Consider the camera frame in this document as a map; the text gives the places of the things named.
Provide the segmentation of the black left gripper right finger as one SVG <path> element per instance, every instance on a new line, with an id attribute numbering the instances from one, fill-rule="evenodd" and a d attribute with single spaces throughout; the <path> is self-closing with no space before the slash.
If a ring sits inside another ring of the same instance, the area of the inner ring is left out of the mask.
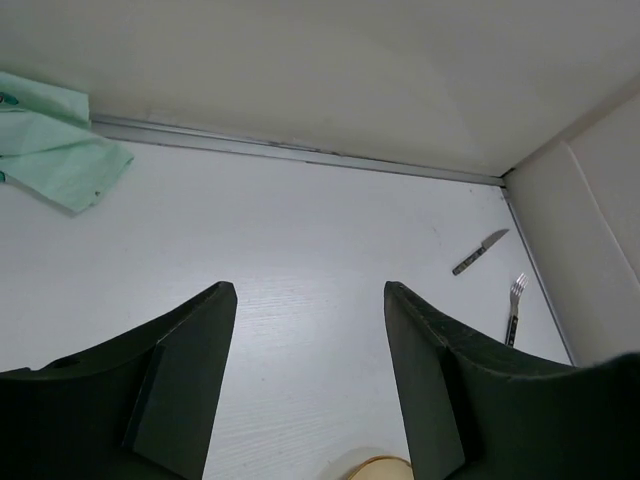
<path id="1" fill-rule="evenodd" d="M 639 357 L 574 367 L 506 346 L 399 282 L 384 316 L 418 479 L 635 479 Z"/>

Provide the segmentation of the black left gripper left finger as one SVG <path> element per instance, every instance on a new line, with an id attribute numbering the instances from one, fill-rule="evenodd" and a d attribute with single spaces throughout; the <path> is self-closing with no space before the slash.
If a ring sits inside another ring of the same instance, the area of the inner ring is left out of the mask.
<path id="1" fill-rule="evenodd" d="M 5 479 L 199 479 L 237 308 L 219 282 L 45 367 L 1 375 Z"/>

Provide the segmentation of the fork dark handle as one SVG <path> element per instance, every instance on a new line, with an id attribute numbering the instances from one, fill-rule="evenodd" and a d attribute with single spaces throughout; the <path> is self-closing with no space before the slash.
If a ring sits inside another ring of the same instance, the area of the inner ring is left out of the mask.
<path id="1" fill-rule="evenodd" d="M 528 284 L 528 277 L 522 273 L 518 276 L 515 282 L 511 285 L 509 292 L 509 319 L 507 323 L 507 329 L 505 334 L 504 343 L 508 347 L 513 347 L 515 344 L 515 337 L 517 333 L 517 327 L 519 322 L 519 305 L 522 294 Z"/>

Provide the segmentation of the bird painted ceramic plate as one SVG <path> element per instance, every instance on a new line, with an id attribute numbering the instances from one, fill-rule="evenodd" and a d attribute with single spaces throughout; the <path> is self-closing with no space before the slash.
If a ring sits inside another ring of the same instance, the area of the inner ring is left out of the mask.
<path id="1" fill-rule="evenodd" d="M 347 480 L 413 480 L 411 464 L 396 456 L 372 457 L 355 467 Z"/>

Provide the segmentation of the steak knife dark handle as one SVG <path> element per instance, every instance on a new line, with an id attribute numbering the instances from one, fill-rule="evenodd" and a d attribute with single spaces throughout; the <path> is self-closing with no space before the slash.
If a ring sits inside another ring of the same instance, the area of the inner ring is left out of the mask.
<path id="1" fill-rule="evenodd" d="M 487 238 L 485 238 L 478 248 L 464 258 L 458 265 L 452 269 L 452 274 L 458 276 L 463 273 L 468 267 L 470 267 L 475 261 L 477 261 L 482 255 L 484 255 L 489 248 L 497 243 L 502 237 L 509 232 L 508 229 L 501 229 L 493 232 Z"/>

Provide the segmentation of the green cartoon placemat cloth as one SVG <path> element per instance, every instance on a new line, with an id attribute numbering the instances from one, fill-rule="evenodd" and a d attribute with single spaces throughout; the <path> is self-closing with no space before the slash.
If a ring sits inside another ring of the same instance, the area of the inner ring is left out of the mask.
<path id="1" fill-rule="evenodd" d="M 89 96 L 1 74 L 1 179 L 73 214 L 98 204 L 134 160 L 92 131 Z"/>

